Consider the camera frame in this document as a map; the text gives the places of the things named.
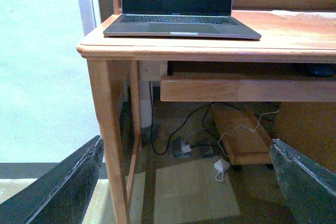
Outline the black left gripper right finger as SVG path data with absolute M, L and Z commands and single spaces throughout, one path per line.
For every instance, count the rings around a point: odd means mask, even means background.
M 278 138 L 269 153 L 296 223 L 335 223 L 335 174 Z

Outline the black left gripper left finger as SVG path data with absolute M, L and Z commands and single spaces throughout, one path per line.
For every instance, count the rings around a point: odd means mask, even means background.
M 82 223 L 103 155 L 103 139 L 97 135 L 1 203 L 1 223 Z

